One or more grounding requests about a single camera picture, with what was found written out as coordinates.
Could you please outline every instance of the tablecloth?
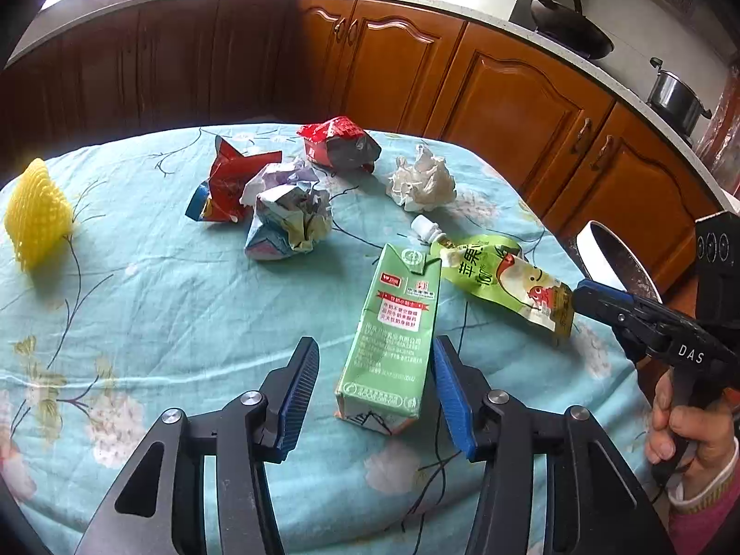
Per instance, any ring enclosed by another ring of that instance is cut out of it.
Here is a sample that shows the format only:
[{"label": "tablecloth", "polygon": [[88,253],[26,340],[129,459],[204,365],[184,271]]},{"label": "tablecloth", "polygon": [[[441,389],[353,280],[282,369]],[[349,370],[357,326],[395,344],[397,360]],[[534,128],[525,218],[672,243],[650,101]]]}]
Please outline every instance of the tablecloth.
[{"label": "tablecloth", "polygon": [[[267,476],[286,551],[461,554],[483,464],[451,444],[430,381],[421,418],[395,437],[335,417],[334,385],[380,249],[423,248],[385,194],[395,158],[419,138],[371,132],[375,173],[319,172],[335,226],[311,253],[244,256],[243,224],[194,222],[184,211],[208,177],[214,134],[246,155],[302,155],[294,125],[165,131],[48,161],[75,207],[69,240],[23,274],[0,232],[0,469],[55,554],[71,554],[138,441],[168,407],[214,411],[316,339],[321,368],[297,448]],[[451,236],[495,232],[574,288],[578,268],[515,190],[470,151],[427,140],[447,160],[457,198],[430,213]],[[5,212],[16,181],[0,191]],[[596,415],[638,476],[648,404],[611,331],[576,315],[556,344],[512,311],[443,282],[435,334],[493,387],[527,406]],[[206,526],[217,552],[215,466],[206,462]],[[531,552],[541,549],[543,461],[536,464]]]}]

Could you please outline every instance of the silver bolt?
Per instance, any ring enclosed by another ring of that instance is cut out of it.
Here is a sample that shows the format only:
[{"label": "silver bolt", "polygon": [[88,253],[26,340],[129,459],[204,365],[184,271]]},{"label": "silver bolt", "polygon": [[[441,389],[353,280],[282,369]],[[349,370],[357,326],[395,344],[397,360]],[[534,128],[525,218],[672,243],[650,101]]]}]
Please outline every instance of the silver bolt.
[{"label": "silver bolt", "polygon": [[241,395],[239,400],[242,405],[256,405],[260,400],[262,400],[262,395],[256,390],[250,390]]},{"label": "silver bolt", "polygon": [[165,423],[178,422],[180,417],[183,417],[183,412],[180,409],[168,409],[162,413],[162,421]]},{"label": "silver bolt", "polygon": [[508,392],[504,392],[502,390],[491,390],[487,394],[487,398],[495,405],[503,405],[508,402]]},{"label": "silver bolt", "polygon": [[591,411],[589,411],[586,407],[582,407],[580,405],[575,405],[574,407],[571,407],[571,417],[573,419],[578,419],[578,421],[586,421],[589,417],[591,417]]}]

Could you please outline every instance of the sleeve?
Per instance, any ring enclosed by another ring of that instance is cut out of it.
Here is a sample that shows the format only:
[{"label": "sleeve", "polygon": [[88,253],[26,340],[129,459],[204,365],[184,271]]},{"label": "sleeve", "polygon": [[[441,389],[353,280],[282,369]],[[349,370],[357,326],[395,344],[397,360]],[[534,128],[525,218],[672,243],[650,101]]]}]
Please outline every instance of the sleeve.
[{"label": "sleeve", "polygon": [[668,532],[677,555],[698,555],[702,552],[740,496],[738,471],[739,445],[735,438],[735,456],[701,493],[683,499],[683,484],[668,491],[671,516]]}]

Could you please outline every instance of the red packaging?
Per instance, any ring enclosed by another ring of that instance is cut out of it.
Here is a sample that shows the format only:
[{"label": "red packaging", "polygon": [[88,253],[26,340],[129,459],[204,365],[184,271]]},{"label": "red packaging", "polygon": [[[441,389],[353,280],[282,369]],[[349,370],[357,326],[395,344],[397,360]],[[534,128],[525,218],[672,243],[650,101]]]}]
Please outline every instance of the red packaging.
[{"label": "red packaging", "polygon": [[241,221],[246,210],[239,203],[244,186],[265,165],[282,159],[281,151],[243,156],[217,135],[216,160],[208,181],[195,191],[185,215],[196,221]]},{"label": "red packaging", "polygon": [[303,125],[297,131],[306,146],[306,158],[338,170],[362,167],[372,172],[380,146],[347,117]]}]

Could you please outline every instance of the wok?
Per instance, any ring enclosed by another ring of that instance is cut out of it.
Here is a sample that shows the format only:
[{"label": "wok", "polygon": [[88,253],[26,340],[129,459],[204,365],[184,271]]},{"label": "wok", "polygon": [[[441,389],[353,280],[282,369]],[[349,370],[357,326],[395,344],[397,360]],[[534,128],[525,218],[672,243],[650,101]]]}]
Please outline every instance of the wok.
[{"label": "wok", "polygon": [[575,9],[555,0],[532,0],[530,11],[537,31],[585,58],[595,61],[614,50],[606,33],[583,16],[581,0],[573,0]]}]

